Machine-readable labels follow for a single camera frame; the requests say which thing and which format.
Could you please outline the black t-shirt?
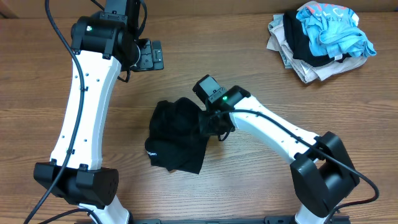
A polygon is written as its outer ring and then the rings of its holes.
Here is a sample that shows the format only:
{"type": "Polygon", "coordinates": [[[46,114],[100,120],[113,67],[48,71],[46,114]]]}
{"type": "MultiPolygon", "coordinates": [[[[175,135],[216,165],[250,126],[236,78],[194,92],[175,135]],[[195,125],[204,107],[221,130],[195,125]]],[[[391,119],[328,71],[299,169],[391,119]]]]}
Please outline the black t-shirt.
{"type": "Polygon", "coordinates": [[[209,136],[198,129],[201,109],[188,98],[158,102],[149,124],[145,149],[153,166],[199,174],[209,136]]]}

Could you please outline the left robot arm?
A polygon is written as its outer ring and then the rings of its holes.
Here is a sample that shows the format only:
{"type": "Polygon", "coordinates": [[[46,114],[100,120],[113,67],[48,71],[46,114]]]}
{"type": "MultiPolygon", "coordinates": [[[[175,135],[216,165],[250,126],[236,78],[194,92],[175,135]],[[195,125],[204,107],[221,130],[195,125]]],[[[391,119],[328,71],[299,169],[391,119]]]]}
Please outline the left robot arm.
{"type": "Polygon", "coordinates": [[[119,173],[103,167],[102,139],[109,101],[121,72],[163,69],[160,43],[143,39],[145,22],[120,14],[83,16],[72,26],[73,76],[59,139],[34,179],[86,212],[94,223],[132,223],[116,192],[119,173]]]}

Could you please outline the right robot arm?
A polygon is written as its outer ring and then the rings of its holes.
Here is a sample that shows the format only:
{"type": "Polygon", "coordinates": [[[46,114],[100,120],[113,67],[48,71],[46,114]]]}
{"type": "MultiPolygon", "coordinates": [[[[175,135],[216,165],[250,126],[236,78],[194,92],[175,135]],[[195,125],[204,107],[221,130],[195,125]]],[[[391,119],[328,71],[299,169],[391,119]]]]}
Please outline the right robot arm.
{"type": "Polygon", "coordinates": [[[319,136],[289,123],[240,86],[226,90],[218,84],[197,84],[193,92],[206,106],[202,132],[245,131],[288,163],[302,204],[290,223],[340,222],[334,214],[359,184],[360,174],[337,135],[319,136]]]}

